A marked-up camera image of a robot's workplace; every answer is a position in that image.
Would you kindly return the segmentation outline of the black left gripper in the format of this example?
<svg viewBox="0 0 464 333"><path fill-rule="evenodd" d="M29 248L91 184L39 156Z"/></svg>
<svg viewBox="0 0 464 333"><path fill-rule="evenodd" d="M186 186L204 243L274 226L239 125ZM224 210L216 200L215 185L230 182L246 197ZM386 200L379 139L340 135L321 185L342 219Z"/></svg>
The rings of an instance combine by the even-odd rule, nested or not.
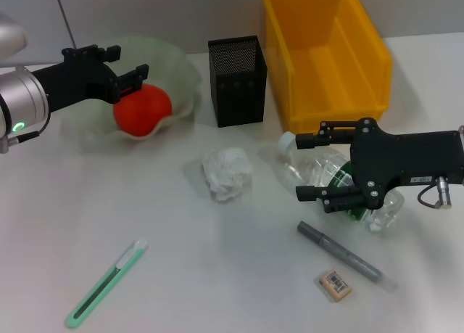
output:
<svg viewBox="0 0 464 333"><path fill-rule="evenodd" d="M139 91L149 74L149 66L142 64L111 82L111 70L106 62L120 59L121 47L106 49L96 44L62 50L63 62L33 71L45 91L52 112L87 99L118 103L123 97ZM114 97L111 101L111 86Z"/></svg>

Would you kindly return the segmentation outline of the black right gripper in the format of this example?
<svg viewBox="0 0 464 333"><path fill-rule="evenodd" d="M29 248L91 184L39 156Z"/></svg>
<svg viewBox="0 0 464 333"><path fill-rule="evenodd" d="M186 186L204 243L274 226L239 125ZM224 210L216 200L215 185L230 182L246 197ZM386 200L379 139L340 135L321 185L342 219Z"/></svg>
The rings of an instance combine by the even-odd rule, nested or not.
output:
<svg viewBox="0 0 464 333"><path fill-rule="evenodd" d="M325 213L379 209L388 192L400 186L432 186L439 200L434 208L450 208L450 185L463 184L461 130L390 134L372 118L323 121L319 131L295 136L297 149L350 144L355 186L297 186L300 202L321 200Z"/></svg>

